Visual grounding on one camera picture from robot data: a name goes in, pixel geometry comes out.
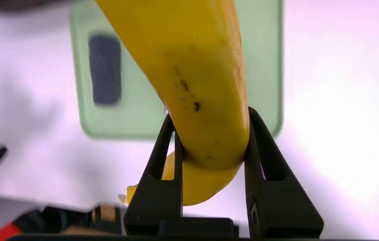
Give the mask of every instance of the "white table surface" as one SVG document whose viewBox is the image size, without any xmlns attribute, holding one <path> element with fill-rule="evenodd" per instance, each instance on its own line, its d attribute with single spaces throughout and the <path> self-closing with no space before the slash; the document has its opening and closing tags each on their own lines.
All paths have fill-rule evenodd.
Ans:
<svg viewBox="0 0 379 241">
<path fill-rule="evenodd" d="M 0 197 L 88 208 L 139 181 L 151 142 L 89 139 L 78 119 L 69 6 L 0 16 Z M 288 0 L 277 138 L 325 221 L 379 239 L 379 0 Z M 239 172 L 199 215 L 246 219 Z"/>
</svg>

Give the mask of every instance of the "banana peel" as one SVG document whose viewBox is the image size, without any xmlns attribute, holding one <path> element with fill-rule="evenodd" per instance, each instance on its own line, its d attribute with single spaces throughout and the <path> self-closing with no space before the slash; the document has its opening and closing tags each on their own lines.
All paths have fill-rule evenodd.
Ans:
<svg viewBox="0 0 379 241">
<path fill-rule="evenodd" d="M 173 120 L 185 149 L 183 204 L 208 200 L 235 177 L 249 141 L 234 0 L 96 2 Z M 165 180 L 173 169 L 171 154 Z M 136 188 L 127 189 L 127 203 Z"/>
<path fill-rule="evenodd" d="M 191 162 L 182 163 L 183 205 L 192 206 L 208 200 L 225 188 L 235 177 L 241 165 L 223 170 L 208 170 Z M 173 180 L 174 152 L 167 156 L 162 180 Z M 120 195 L 119 200 L 130 204 L 138 185 L 127 187 L 127 196 Z"/>
</svg>

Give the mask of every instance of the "green cutting board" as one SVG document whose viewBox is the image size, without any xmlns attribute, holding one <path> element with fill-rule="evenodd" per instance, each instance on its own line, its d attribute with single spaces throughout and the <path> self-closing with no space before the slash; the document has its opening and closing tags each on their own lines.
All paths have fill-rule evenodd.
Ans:
<svg viewBox="0 0 379 241">
<path fill-rule="evenodd" d="M 245 59 L 249 106 L 273 136 L 283 123 L 283 2 L 235 0 Z M 162 102 L 121 44 L 121 100 L 110 107 L 93 102 L 88 40 L 116 36 L 94 0 L 75 1 L 71 34 L 81 127 L 92 138 L 156 139 L 165 117 Z"/>
</svg>

